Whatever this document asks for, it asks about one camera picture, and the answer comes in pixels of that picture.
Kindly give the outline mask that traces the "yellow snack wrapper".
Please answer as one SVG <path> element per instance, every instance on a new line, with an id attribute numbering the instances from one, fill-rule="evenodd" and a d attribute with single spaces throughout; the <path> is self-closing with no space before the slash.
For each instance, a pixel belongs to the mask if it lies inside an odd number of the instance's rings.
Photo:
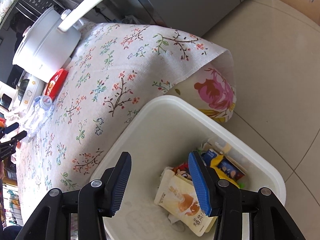
<path id="1" fill-rule="evenodd" d="M 224 155 L 218 154 L 210 162 L 210 167 L 213 168 L 220 178 L 229 179 L 235 183 L 244 178 L 245 173 L 233 164 Z"/>

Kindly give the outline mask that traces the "beige snack bag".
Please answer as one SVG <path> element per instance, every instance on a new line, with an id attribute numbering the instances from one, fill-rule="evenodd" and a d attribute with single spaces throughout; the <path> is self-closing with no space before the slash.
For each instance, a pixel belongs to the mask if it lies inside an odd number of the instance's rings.
<path id="1" fill-rule="evenodd" d="M 171 224 L 181 222 L 201 237 L 211 230 L 216 218 L 206 216 L 201 210 L 193 183 L 179 174 L 177 176 L 178 186 L 158 188 L 154 203 L 168 212 Z"/>

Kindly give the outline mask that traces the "white plastic trash bin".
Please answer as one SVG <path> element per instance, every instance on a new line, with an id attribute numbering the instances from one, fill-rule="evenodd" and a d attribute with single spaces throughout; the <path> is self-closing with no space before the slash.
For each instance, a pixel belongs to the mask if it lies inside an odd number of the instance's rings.
<path id="1" fill-rule="evenodd" d="M 92 174 L 99 179 L 116 165 L 121 153 L 129 152 L 132 169 L 120 210 L 104 219 L 109 239 L 196 239 L 185 224 L 171 224 L 168 213 L 154 203 L 161 174 L 188 159 L 204 142 L 228 146 L 227 155 L 244 171 L 241 182 L 249 191 L 271 189 L 286 201 L 281 174 L 263 157 L 220 124 L 175 96 L 148 102 L 107 152 Z"/>

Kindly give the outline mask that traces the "clear plastic water bottle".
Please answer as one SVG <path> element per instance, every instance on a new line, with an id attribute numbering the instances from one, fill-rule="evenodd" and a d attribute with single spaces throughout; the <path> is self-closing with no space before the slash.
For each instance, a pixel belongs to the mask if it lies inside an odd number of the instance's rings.
<path id="1" fill-rule="evenodd" d="M 23 128 L 27 138 L 31 140 L 44 126 L 53 112 L 53 101 L 47 95 L 38 96 L 33 101 L 27 114 L 24 116 Z"/>

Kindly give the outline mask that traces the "ceramic bowl with pattern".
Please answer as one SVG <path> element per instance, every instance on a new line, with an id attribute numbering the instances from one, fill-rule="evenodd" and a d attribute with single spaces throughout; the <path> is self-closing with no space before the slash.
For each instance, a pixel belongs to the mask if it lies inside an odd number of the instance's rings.
<path id="1" fill-rule="evenodd" d="M 29 75 L 20 81 L 17 86 L 18 100 L 20 101 L 18 110 L 27 112 L 32 106 L 34 100 L 41 96 L 46 83 L 33 75 Z"/>

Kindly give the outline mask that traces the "red snack packet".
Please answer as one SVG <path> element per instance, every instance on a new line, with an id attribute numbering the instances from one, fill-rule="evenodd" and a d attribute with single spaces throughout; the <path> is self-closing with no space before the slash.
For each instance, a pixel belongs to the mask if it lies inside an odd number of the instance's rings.
<path id="1" fill-rule="evenodd" d="M 63 84 L 65 83 L 68 71 L 65 69 L 59 69 L 49 80 L 44 95 L 50 97 L 52 101 L 58 96 Z"/>

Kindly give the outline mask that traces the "pink floral under cloth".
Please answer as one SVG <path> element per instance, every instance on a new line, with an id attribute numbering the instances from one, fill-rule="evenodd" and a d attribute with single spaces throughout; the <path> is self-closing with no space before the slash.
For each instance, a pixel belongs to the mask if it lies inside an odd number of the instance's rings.
<path id="1" fill-rule="evenodd" d="M 227 122 L 236 106 L 235 88 L 207 64 L 186 80 L 175 85 L 169 94 L 178 96 L 216 122 Z"/>

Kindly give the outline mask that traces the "white electric cooking pot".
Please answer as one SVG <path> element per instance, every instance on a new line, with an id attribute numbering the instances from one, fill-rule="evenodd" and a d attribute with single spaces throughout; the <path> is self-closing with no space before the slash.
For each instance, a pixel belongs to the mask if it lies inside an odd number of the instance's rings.
<path id="1" fill-rule="evenodd" d="M 62 14 L 48 8 L 24 31 L 12 64 L 48 83 L 68 61 L 80 40 L 80 31 L 73 25 L 102 1 L 83 0 L 75 9 Z"/>

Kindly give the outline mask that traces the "floral tablecloth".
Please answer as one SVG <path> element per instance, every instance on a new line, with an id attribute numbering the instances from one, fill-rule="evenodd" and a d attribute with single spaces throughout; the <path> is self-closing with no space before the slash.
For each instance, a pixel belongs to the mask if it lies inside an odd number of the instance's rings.
<path id="1" fill-rule="evenodd" d="M 23 221 L 50 189 L 87 184 L 140 109 L 205 65 L 235 88 L 231 52 L 193 34 L 120 23 L 87 23 L 80 31 L 51 116 L 17 154 Z"/>

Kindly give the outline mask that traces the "black microwave oven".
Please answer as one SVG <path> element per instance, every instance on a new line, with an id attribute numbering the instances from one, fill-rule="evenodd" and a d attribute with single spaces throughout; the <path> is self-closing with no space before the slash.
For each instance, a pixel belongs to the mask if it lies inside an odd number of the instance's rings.
<path id="1" fill-rule="evenodd" d="M 57 0 L 17 0 L 1 22 L 1 82 L 11 88 L 16 87 L 24 71 L 12 64 L 22 34 L 50 7 L 58 13 L 65 9 Z"/>

